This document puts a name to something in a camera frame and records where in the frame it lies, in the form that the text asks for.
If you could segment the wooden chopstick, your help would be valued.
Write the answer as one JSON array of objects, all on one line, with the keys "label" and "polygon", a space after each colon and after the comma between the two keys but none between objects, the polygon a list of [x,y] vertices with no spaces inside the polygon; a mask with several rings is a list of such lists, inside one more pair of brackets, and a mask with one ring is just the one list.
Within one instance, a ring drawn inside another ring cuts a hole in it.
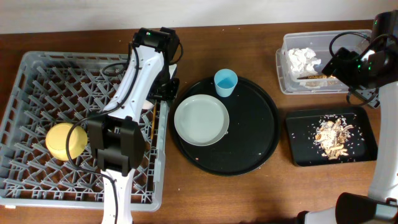
[{"label": "wooden chopstick", "polygon": [[152,126],[150,132],[150,139],[153,140],[154,138],[154,130],[155,130],[155,121],[156,121],[156,110],[157,110],[157,101],[154,101],[154,107],[152,109]]}]

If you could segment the pink plastic cup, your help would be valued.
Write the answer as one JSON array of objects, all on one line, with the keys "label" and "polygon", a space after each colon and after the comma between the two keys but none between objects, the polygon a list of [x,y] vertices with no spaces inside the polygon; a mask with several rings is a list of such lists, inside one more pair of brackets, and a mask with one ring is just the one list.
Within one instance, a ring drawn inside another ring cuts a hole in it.
[{"label": "pink plastic cup", "polygon": [[150,101],[147,101],[147,100],[146,100],[146,101],[144,102],[143,106],[142,106],[142,109],[143,109],[143,110],[151,110],[153,107],[154,107],[154,104],[151,103]]}]

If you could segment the gold snack wrapper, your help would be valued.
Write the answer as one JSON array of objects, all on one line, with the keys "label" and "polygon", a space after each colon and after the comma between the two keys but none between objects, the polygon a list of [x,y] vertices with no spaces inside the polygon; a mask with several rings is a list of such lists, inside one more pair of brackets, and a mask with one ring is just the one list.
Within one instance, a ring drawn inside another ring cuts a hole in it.
[{"label": "gold snack wrapper", "polygon": [[324,78],[335,78],[333,75],[309,75],[306,77],[299,77],[298,80],[310,80],[310,79],[324,79]]}]

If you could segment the grey round plate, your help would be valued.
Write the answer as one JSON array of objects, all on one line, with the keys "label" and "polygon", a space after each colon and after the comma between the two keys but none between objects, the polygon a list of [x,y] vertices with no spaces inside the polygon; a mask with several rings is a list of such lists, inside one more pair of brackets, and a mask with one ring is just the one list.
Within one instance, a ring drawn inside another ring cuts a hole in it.
[{"label": "grey round plate", "polygon": [[214,96],[189,96],[175,110],[174,127],[185,142],[194,146],[209,146],[227,133],[229,113]]}]

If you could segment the white paper napkin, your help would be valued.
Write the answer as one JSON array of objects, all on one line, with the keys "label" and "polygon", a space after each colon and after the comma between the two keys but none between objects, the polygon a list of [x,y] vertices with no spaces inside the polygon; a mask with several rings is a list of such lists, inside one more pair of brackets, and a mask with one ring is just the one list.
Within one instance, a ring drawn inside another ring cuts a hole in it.
[{"label": "white paper napkin", "polygon": [[287,51],[289,72],[294,78],[318,75],[315,67],[320,65],[321,62],[322,60],[317,58],[315,51],[310,48]]}]

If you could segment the light blue plastic cup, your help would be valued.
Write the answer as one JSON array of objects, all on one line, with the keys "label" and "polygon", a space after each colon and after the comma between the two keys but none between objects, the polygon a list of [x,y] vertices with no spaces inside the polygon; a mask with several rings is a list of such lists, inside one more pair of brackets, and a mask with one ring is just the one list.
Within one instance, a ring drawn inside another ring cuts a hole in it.
[{"label": "light blue plastic cup", "polygon": [[238,83],[237,74],[227,68],[217,71],[214,75],[216,93],[223,98],[229,97]]}]

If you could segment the food scraps and rice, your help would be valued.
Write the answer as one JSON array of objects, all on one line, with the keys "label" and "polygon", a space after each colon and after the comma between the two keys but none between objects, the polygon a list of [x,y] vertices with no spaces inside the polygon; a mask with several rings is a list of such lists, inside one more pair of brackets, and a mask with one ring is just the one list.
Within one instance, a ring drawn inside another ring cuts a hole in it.
[{"label": "food scraps and rice", "polygon": [[313,144],[318,147],[322,157],[329,161],[349,156],[348,141],[351,138],[352,124],[343,116],[327,116],[320,120],[313,137]]}]

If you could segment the yellow plastic bowl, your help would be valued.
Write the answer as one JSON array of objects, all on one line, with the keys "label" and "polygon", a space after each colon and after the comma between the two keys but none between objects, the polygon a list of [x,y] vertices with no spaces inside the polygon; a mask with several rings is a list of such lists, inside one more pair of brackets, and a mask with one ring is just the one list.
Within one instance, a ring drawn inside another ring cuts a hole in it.
[{"label": "yellow plastic bowl", "polygon": [[[72,128],[71,123],[60,123],[50,128],[45,138],[45,145],[50,151],[51,155],[58,160],[67,161],[68,156],[66,152],[66,140],[69,130]],[[72,159],[77,158],[88,144],[88,136],[85,130],[78,126],[76,127],[69,140],[69,153]]]}]

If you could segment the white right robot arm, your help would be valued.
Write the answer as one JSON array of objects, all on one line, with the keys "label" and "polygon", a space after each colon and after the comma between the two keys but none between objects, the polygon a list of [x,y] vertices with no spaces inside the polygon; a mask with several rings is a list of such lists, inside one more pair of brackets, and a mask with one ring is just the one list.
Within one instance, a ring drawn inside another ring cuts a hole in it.
[{"label": "white right robot arm", "polygon": [[372,89],[381,102],[376,169],[367,196],[342,193],[334,207],[300,212],[295,223],[397,223],[397,11],[374,18],[369,45],[360,54],[340,48],[322,72],[349,90]]}]

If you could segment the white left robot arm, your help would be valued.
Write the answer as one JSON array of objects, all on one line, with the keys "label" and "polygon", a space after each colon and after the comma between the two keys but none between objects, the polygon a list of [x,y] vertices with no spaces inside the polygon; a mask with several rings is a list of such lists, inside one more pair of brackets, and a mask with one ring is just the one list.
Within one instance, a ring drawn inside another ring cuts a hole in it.
[{"label": "white left robot arm", "polygon": [[182,44],[175,30],[141,28],[129,47],[121,86],[103,112],[87,121],[91,153],[104,183],[103,223],[132,223],[132,178],[146,150],[141,112],[151,101],[172,102],[180,83],[174,55]]}]

